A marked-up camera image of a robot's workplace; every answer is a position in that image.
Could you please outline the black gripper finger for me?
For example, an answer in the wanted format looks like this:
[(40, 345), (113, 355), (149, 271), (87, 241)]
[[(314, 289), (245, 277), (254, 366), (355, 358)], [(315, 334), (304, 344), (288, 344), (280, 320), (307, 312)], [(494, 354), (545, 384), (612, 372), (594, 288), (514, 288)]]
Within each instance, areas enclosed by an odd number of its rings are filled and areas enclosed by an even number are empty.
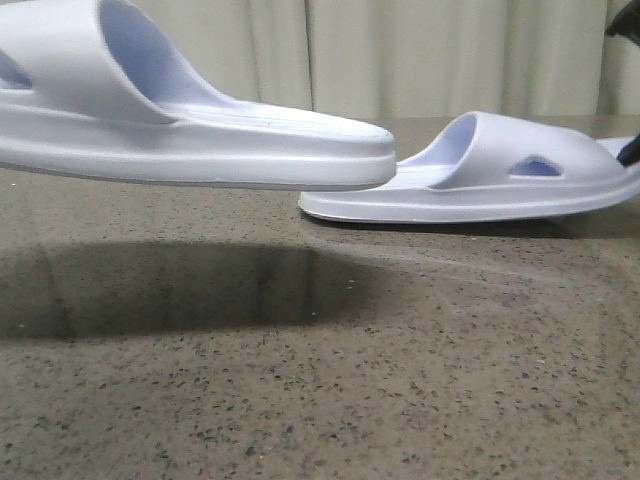
[(619, 151), (617, 160), (624, 167), (630, 167), (640, 161), (640, 135), (637, 135)]
[(639, 35), (639, 0), (632, 0), (613, 18), (605, 33), (608, 36)]

